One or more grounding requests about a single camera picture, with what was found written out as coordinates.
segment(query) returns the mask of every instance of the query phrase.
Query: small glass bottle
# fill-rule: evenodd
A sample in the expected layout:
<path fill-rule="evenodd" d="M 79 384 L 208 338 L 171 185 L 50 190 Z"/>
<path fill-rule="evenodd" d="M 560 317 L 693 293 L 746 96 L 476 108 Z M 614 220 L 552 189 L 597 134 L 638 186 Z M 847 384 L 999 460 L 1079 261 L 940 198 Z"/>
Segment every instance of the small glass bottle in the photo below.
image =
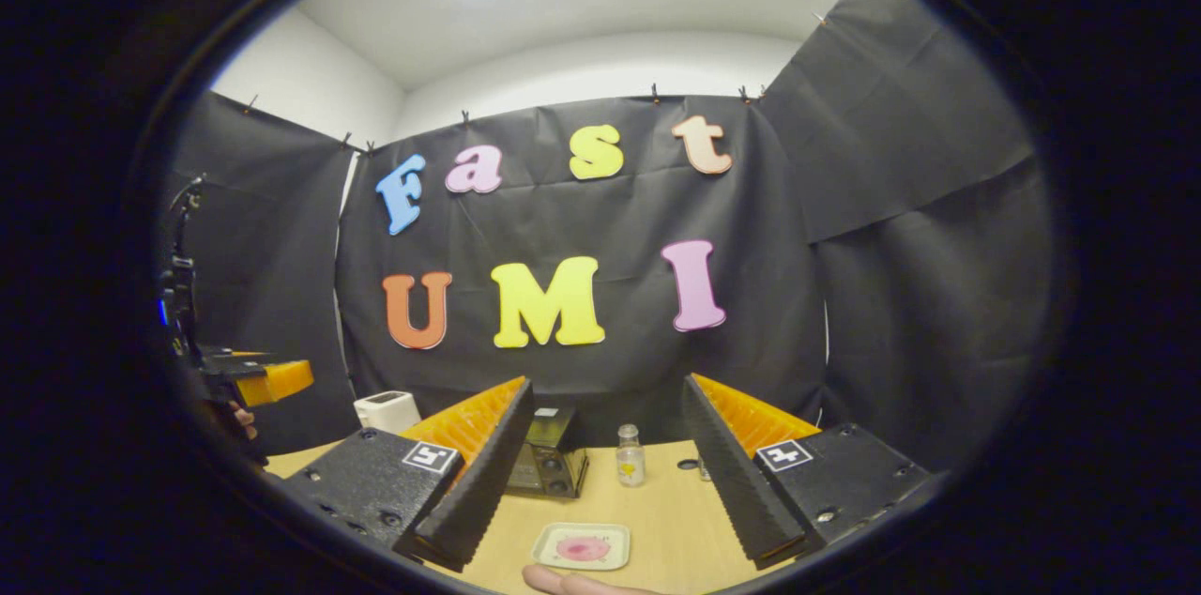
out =
<path fill-rule="evenodd" d="M 617 480 L 626 487 L 638 487 L 646 480 L 646 452 L 638 441 L 638 427 L 617 429 Z"/>

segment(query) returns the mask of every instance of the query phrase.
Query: white device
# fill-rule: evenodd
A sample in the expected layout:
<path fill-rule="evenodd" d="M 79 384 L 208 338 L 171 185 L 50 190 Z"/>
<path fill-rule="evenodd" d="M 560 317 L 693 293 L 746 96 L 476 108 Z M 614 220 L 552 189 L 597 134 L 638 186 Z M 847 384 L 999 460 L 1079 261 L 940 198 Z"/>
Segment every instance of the white device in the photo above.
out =
<path fill-rule="evenodd" d="M 393 435 L 422 421 L 412 393 L 386 391 L 354 401 L 354 413 L 363 428 L 374 428 Z"/>

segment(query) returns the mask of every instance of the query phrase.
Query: square plate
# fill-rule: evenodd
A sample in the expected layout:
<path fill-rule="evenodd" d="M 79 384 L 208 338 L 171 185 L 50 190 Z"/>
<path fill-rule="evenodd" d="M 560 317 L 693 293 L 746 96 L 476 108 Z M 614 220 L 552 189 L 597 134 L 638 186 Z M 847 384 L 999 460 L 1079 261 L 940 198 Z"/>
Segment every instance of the square plate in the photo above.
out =
<path fill-rule="evenodd" d="M 629 561 L 629 528 L 621 524 L 551 523 L 533 543 L 537 563 L 568 570 L 609 571 Z"/>

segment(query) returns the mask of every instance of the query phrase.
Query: black curtain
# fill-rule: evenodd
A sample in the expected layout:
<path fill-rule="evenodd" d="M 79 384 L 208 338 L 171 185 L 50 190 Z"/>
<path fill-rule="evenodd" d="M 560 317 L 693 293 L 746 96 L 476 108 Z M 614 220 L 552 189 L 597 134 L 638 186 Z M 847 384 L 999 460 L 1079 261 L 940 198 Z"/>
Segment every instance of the black curtain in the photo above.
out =
<path fill-rule="evenodd" d="M 253 407 L 256 442 L 276 454 L 345 438 L 358 418 L 336 337 L 334 252 L 351 151 L 213 93 L 178 143 L 163 207 L 207 178 L 184 243 L 196 262 L 199 341 L 312 364 L 311 387 Z"/>
<path fill-rule="evenodd" d="M 1046 322 L 1050 206 L 1016 103 L 916 0 L 839 0 L 760 103 L 817 248 L 825 418 L 931 469 L 1002 423 Z"/>
<path fill-rule="evenodd" d="M 718 153 L 733 166 L 704 174 L 671 127 L 693 115 L 718 124 Z M 584 126 L 620 133 L 621 171 L 578 180 L 569 139 Z M 467 147 L 503 153 L 502 184 L 490 194 L 452 194 L 447 172 Z M 378 180 L 413 154 L 420 215 L 389 232 Z M 404 389 L 423 416 L 516 375 L 533 381 L 540 405 L 575 404 L 592 445 L 616 444 L 635 423 L 649 442 L 687 439 L 680 391 L 703 373 L 808 418 L 818 413 L 824 321 L 813 250 L 806 245 L 796 185 L 773 129 L 753 106 L 728 97 L 610 99 L 524 109 L 472 120 L 364 156 L 342 215 L 337 297 L 347 363 L 360 395 Z M 659 251 L 709 240 L 709 274 L 721 326 L 681 333 L 669 262 Z M 548 287 L 558 262 L 596 257 L 593 298 L 604 341 L 497 349 L 498 287 L 492 268 L 520 262 Z M 411 350 L 386 325 L 382 279 L 449 272 L 442 343 Z M 426 292 L 412 290 L 412 321 L 428 321 Z"/>

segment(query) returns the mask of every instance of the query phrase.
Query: table surface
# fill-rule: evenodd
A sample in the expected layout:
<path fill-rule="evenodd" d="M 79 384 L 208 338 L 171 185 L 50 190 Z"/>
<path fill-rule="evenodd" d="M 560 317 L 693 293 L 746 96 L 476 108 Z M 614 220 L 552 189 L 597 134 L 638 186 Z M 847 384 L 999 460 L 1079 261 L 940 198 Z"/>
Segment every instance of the table surface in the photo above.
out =
<path fill-rule="evenodd" d="M 270 457 L 267 471 L 287 477 L 329 451 L 336 442 Z M 613 523 L 629 528 L 629 561 L 613 571 L 579 571 L 613 583 L 657 593 L 711 593 L 779 569 L 755 570 L 734 534 L 712 482 L 697 469 L 676 464 L 697 458 L 691 441 L 646 446 L 646 482 L 628 488 L 617 482 L 615 447 L 588 448 L 588 471 L 579 499 L 542 499 L 506 494 L 477 548 L 476 558 L 455 573 L 426 563 L 450 577 L 507 594 L 537 593 L 525 584 L 521 569 L 534 564 L 532 552 L 548 524 Z M 569 570 L 556 570 L 569 573 Z"/>

